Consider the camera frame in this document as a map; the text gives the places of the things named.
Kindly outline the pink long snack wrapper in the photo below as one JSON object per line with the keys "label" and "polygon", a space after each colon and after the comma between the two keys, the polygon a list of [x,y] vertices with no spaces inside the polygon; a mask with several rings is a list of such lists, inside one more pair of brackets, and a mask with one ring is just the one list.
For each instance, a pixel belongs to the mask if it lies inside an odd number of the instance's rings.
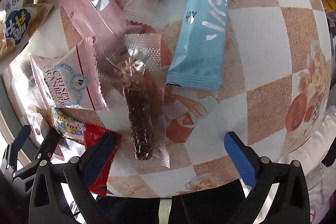
{"label": "pink long snack wrapper", "polygon": [[96,43],[114,41],[134,33],[114,0],[58,0],[72,24],[83,38]]}

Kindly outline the light blue snack bar wrapper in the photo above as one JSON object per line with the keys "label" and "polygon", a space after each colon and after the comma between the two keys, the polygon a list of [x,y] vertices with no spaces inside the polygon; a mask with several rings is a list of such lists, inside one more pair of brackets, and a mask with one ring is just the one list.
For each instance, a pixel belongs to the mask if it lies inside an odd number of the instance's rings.
{"label": "light blue snack bar wrapper", "polygon": [[187,0],[166,84],[219,90],[230,0]]}

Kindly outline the floral yellow candy packet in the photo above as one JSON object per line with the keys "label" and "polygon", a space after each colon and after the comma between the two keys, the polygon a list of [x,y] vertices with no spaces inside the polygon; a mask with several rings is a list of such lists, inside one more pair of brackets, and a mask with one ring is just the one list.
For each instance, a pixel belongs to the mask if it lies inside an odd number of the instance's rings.
{"label": "floral yellow candy packet", "polygon": [[84,145],[85,125],[61,112],[59,109],[40,109],[36,110],[46,122],[55,128],[62,137]]}

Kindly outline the pink crispy cranberry packet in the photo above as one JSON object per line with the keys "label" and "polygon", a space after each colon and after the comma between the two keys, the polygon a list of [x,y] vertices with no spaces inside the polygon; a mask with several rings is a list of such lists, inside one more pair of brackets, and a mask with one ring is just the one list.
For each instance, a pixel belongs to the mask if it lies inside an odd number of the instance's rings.
{"label": "pink crispy cranberry packet", "polygon": [[30,56],[35,83],[47,107],[108,110],[101,93],[93,37],[63,57]]}

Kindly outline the clear brown snack bar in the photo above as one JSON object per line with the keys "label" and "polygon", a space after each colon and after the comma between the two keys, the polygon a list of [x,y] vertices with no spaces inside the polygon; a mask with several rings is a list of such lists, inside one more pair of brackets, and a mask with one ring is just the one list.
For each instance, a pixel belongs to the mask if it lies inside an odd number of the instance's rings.
{"label": "clear brown snack bar", "polygon": [[163,111],[165,75],[161,67],[160,34],[126,34],[105,55],[105,78],[122,91],[134,157],[158,160],[170,167]]}

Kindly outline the red snack wrapper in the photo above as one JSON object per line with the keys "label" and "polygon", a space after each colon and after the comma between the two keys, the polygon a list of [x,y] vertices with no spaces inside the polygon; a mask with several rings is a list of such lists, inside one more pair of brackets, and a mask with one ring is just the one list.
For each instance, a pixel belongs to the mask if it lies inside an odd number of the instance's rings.
{"label": "red snack wrapper", "polygon": [[[89,147],[93,147],[100,139],[101,137],[106,133],[110,132],[110,130],[93,125],[93,124],[86,124],[85,125],[85,131],[84,131],[84,145],[85,149],[87,150]],[[94,193],[98,194],[100,196],[106,196],[107,194],[107,180],[109,176],[109,170],[112,162],[114,161],[114,157],[116,156],[117,149],[121,143],[121,135],[112,132],[114,135],[114,149],[112,153],[110,154],[108,160],[106,161],[104,168],[102,169],[100,175],[96,178],[94,183],[91,183],[88,185],[88,189]]]}

